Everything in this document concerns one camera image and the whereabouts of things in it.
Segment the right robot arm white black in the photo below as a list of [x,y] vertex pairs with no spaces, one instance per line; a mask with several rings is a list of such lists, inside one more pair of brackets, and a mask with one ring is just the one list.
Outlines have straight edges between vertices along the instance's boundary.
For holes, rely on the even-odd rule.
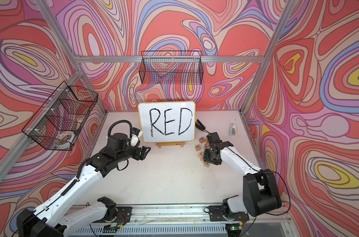
[[243,181],[242,194],[224,199],[219,210],[209,208],[210,215],[215,217],[219,212],[228,221],[234,221],[242,214],[275,216],[272,211],[282,207],[276,179],[278,173],[254,165],[232,143],[223,142],[216,132],[209,133],[207,141],[209,147],[204,151],[203,161],[216,166],[226,163]]

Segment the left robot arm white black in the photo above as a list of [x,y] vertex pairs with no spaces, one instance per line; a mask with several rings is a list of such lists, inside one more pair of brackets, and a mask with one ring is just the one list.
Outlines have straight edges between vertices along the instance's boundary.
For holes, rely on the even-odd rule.
[[16,234],[20,237],[68,237],[79,229],[95,222],[128,223],[126,214],[121,214],[116,203],[101,197],[90,206],[72,214],[68,210],[96,183],[112,170],[121,171],[121,162],[129,159],[142,161],[151,148],[140,146],[143,133],[128,120],[114,122],[108,129],[107,144],[98,153],[85,159],[75,177],[47,201],[33,210],[25,209],[16,218]]

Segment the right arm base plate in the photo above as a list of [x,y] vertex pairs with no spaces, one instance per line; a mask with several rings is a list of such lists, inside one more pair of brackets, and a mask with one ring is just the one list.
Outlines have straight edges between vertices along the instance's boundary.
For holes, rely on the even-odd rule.
[[212,222],[233,222],[238,221],[246,223],[250,217],[245,212],[232,212],[227,206],[223,205],[210,205],[204,208],[204,212],[209,214],[210,221]]

